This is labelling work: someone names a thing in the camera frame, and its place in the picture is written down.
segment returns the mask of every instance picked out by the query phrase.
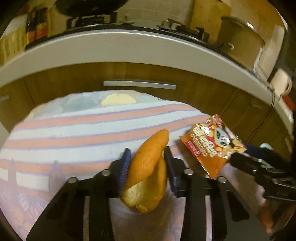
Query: snack bag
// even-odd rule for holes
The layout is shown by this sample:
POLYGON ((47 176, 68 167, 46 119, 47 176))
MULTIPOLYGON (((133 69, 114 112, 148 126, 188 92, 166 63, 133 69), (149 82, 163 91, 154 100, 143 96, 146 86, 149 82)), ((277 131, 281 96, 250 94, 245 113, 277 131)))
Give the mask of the snack bag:
POLYGON ((196 123, 180 138, 212 179, 217 177, 232 153, 243 153, 247 149, 218 115, 205 123, 196 123))

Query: white countertop edge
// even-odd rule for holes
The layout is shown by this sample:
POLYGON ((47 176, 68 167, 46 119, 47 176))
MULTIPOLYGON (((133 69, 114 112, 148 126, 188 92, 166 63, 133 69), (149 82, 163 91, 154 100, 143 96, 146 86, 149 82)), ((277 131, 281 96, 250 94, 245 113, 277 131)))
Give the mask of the white countertop edge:
MULTIPOLYGON (((131 62, 183 69, 233 85, 268 104, 272 101, 263 83, 210 49, 164 34, 119 29, 73 33, 37 45, 0 68, 0 86, 45 69, 92 62, 131 62)), ((276 101, 274 108, 292 134, 292 112, 282 99, 276 101)))

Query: cabinet handle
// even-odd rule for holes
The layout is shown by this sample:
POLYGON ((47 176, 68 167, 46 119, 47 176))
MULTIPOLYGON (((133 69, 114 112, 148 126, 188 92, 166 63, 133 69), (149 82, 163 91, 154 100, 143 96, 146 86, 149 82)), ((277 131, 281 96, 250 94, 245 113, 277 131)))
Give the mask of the cabinet handle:
POLYGON ((167 82, 148 82, 148 81, 132 81, 132 80, 104 80, 104 86, 130 86, 130 87, 148 87, 175 90, 176 85, 167 82))
POLYGON ((260 109, 260 110, 263 109, 263 106, 259 105, 259 104, 256 104, 255 101, 251 101, 251 106, 253 106, 254 108, 260 109))
POLYGON ((5 100, 9 100, 9 95, 5 95, 0 97, 0 102, 5 101, 5 100))

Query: pink stripe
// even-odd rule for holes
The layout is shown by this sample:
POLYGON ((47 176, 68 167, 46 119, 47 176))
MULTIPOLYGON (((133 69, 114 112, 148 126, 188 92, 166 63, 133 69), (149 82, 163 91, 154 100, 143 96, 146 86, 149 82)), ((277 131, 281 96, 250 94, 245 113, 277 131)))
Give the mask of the pink stripe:
MULTIPOLYGON (((181 152, 177 146, 171 146, 170 150, 174 156, 179 155, 181 152)), ((100 172, 101 170, 107 169, 111 161, 102 162, 85 162, 72 164, 59 164, 63 174, 84 174, 84 173, 94 173, 100 172)), ((9 169, 11 161, 0 160, 0 168, 9 169)), ((36 164, 36 163, 25 163, 20 161, 14 161, 16 172, 25 172, 32 174, 49 174, 51 169, 51 164, 36 164)))
POLYGON ((40 128, 50 126, 68 126, 73 124, 85 124, 85 123, 98 123, 113 120, 139 118, 150 115, 157 115, 166 112, 178 111, 178 110, 196 110, 190 105, 183 104, 172 104, 166 106, 158 106, 152 108, 146 108, 141 110, 130 110, 124 112, 105 113, 98 115, 87 115, 87 116, 73 116, 63 118, 52 118, 44 120, 28 120, 19 123, 15 126, 14 130, 29 129, 29 128, 40 128))
POLYGON ((96 136, 69 137, 63 139, 30 139, 30 140, 8 140, 4 148, 63 148, 74 146, 88 146, 98 144, 108 144, 114 142, 130 141, 135 139, 148 138, 155 132, 167 129, 173 131, 184 126, 201 123, 208 119, 208 115, 199 117, 188 117, 180 121, 175 121, 147 129, 132 130, 121 133, 102 134, 96 136))

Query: tiled wall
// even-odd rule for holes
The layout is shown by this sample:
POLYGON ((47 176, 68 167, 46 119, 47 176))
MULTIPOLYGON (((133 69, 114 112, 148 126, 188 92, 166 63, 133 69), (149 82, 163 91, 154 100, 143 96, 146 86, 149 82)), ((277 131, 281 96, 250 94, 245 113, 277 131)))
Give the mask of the tiled wall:
POLYGON ((119 21, 128 14, 135 25, 156 28, 167 18, 189 25, 195 0, 129 0, 118 13, 119 21))

